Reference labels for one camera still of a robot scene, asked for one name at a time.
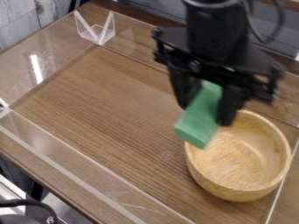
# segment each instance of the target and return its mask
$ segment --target black mount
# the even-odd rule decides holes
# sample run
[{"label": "black mount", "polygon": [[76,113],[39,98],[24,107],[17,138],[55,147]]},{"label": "black mount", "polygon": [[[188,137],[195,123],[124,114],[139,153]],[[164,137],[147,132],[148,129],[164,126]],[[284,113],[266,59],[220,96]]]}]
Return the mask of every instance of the black mount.
[{"label": "black mount", "polygon": [[282,65],[244,37],[223,60],[196,56],[187,45],[187,28],[156,28],[155,60],[167,65],[172,90],[183,109],[202,87],[202,80],[223,87],[219,101],[219,125],[231,125],[235,114],[251,98],[271,103],[276,82],[284,74]]}]

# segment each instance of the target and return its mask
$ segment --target wooden bowl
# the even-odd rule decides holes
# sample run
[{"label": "wooden bowl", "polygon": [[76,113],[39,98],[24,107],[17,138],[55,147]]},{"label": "wooden bowl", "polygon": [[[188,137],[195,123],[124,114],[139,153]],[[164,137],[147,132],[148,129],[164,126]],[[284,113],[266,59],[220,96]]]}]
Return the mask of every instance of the wooden bowl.
[{"label": "wooden bowl", "polygon": [[230,127],[219,127],[204,150],[186,143],[187,165],[199,185],[230,201],[270,194],[287,174],[291,150],[278,127],[240,110]]}]

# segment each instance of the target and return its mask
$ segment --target green block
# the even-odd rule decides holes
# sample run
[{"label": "green block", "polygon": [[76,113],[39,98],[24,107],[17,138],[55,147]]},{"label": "green block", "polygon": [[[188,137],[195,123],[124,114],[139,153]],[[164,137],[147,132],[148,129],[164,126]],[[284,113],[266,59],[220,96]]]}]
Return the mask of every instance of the green block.
[{"label": "green block", "polygon": [[204,149],[218,129],[216,115],[222,87],[204,81],[199,93],[175,124],[175,135],[198,148]]}]

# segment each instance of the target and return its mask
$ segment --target bowl rim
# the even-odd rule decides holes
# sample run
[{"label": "bowl rim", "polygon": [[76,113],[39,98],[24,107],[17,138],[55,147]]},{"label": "bowl rim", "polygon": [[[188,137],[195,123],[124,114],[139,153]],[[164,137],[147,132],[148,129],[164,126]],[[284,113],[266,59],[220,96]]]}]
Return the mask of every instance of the bowl rim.
[{"label": "bowl rim", "polygon": [[282,130],[272,124],[272,122],[270,122],[262,115],[259,115],[255,112],[251,112],[246,109],[242,109],[238,111],[238,113],[243,113],[243,114],[248,114],[250,116],[254,116],[255,118],[258,118],[268,127],[272,128],[272,130],[275,131],[275,133],[279,135],[280,140],[283,141],[283,145],[284,145],[284,153],[286,153],[286,158],[284,158],[284,168],[280,170],[280,172],[276,174],[275,178],[272,179],[272,181],[268,182],[267,185],[262,185],[260,187],[255,187],[252,189],[239,189],[235,187],[227,187],[219,183],[216,183],[212,179],[210,179],[196,168],[194,165],[192,160],[190,159],[190,153],[188,153],[188,148],[190,148],[190,143],[184,142],[184,150],[186,150],[186,154],[187,154],[187,159],[190,160],[190,163],[192,165],[192,167],[195,168],[196,172],[210,181],[212,182],[214,185],[220,186],[223,188],[227,188],[230,190],[234,191],[242,191],[242,192],[256,192],[256,191],[262,191],[266,190],[268,188],[271,188],[272,186],[275,186],[286,177],[286,174],[288,173],[290,167],[291,167],[291,162],[292,162],[292,153],[291,153],[291,147],[290,147],[290,143],[286,139],[286,135],[283,134]]}]

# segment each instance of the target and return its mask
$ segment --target robotic arm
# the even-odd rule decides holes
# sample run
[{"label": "robotic arm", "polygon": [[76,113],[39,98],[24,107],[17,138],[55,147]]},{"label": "robotic arm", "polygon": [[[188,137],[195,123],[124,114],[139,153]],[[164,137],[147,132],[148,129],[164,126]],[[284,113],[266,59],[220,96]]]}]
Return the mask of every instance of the robotic arm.
[{"label": "robotic arm", "polygon": [[250,30],[262,42],[280,32],[284,10],[279,2],[278,26],[263,39],[250,20],[252,0],[183,0],[187,28],[156,28],[155,60],[167,65],[172,90],[183,109],[202,88],[202,81],[222,86],[218,123],[228,126],[246,101],[271,103],[282,65],[263,53],[248,38]]}]

